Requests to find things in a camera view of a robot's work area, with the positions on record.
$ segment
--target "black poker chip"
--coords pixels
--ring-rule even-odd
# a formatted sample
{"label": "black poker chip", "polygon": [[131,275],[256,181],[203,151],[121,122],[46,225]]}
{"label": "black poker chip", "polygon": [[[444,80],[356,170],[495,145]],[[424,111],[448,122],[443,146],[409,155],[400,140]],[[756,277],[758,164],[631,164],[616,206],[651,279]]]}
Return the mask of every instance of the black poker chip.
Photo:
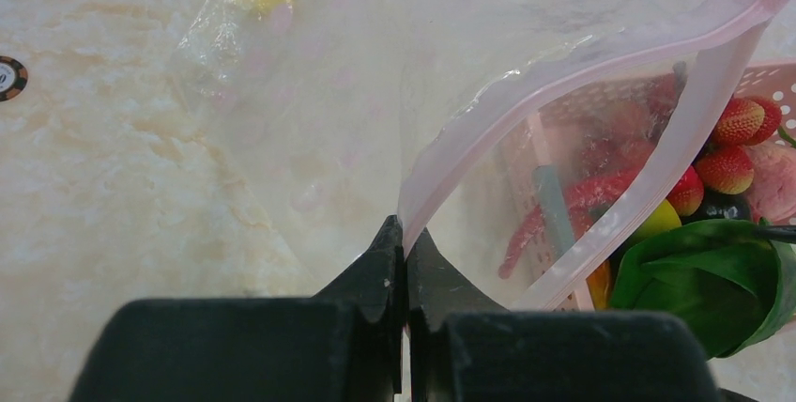
{"label": "black poker chip", "polygon": [[27,69],[18,60],[0,56],[0,101],[20,95],[27,85]]}

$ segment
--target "plastic bag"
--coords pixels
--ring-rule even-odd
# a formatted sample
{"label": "plastic bag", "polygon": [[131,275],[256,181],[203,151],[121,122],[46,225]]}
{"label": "plastic bag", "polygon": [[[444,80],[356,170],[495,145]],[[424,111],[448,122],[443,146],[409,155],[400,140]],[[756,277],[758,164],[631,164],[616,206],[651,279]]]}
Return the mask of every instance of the plastic bag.
{"label": "plastic bag", "polygon": [[[173,68],[321,280],[398,200],[406,253],[431,222],[487,294],[553,308],[589,298],[582,282],[696,156],[787,1],[208,0]],[[577,148],[626,132],[644,149],[583,173]],[[565,208],[568,188],[609,168],[630,174],[591,209],[605,212]],[[522,253],[556,252],[500,278],[530,203],[544,238]]]}

